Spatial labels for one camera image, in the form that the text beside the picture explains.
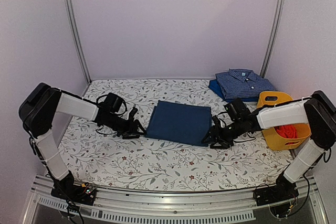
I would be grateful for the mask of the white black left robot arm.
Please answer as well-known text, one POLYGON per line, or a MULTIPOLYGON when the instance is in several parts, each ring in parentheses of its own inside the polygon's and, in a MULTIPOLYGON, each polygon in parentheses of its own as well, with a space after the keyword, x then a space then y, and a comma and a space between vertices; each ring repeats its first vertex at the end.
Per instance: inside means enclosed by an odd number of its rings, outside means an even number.
POLYGON ((29 134, 36 155, 58 184, 57 190, 67 200, 78 195, 78 188, 69 169, 62 160, 53 136, 53 121, 57 113, 82 118, 112 129, 122 139, 134 139, 146 135, 145 128, 135 119, 138 110, 128 110, 123 98, 108 93, 90 101, 67 91, 39 83, 19 107, 23 129, 29 134))

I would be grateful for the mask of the blue checkered button shirt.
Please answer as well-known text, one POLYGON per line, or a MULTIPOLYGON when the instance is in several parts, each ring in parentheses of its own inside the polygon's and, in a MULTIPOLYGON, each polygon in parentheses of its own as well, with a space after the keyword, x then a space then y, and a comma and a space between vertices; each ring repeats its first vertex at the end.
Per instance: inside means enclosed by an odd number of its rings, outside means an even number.
POLYGON ((249 69, 229 69, 215 76, 225 99, 256 98, 264 91, 276 91, 268 79, 249 69))

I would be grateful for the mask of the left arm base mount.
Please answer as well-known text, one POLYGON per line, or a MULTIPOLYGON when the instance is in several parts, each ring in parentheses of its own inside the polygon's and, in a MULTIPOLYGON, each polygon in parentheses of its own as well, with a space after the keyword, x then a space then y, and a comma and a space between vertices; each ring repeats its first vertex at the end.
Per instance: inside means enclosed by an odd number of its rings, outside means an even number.
POLYGON ((97 187, 94 184, 86 182, 76 185, 72 178, 54 179, 53 182, 52 196, 67 200, 70 203, 93 206, 97 194, 97 187))

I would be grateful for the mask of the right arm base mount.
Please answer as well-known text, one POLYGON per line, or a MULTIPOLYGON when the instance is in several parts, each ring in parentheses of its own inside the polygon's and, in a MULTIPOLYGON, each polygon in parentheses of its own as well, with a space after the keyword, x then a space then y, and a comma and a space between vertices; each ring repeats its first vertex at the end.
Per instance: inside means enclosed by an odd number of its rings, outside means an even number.
MULTIPOLYGON (((296 188, 296 183, 288 181, 283 174, 281 174, 273 186, 256 187, 253 192, 253 198, 257 206, 269 205, 279 203, 281 201, 293 199, 296 201, 299 196, 296 188)), ((288 217, 293 209, 294 203, 287 202, 286 204, 273 206, 270 212, 277 218, 288 217)))

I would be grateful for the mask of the grey blue garment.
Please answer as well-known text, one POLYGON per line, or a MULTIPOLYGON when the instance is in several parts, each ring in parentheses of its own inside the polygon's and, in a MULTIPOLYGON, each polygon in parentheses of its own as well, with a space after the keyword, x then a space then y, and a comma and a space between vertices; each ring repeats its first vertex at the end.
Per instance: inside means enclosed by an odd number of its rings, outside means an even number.
POLYGON ((202 139, 212 126, 211 108, 159 101, 154 107, 146 137, 206 147, 202 139))

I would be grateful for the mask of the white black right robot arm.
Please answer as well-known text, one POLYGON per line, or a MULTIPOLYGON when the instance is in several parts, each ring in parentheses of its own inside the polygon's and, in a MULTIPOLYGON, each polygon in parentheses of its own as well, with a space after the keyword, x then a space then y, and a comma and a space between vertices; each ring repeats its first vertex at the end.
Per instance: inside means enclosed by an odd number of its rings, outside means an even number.
POLYGON ((311 96, 282 103, 264 104, 254 111, 240 98, 224 106, 232 123, 227 125, 217 116, 213 126, 202 139, 210 148, 228 149, 235 139, 245 133, 268 131, 265 139, 273 144, 298 141, 306 136, 308 142, 296 158, 278 177, 278 185, 271 190, 276 201, 291 194, 292 186, 318 159, 335 144, 335 105, 324 92, 318 90, 311 96))

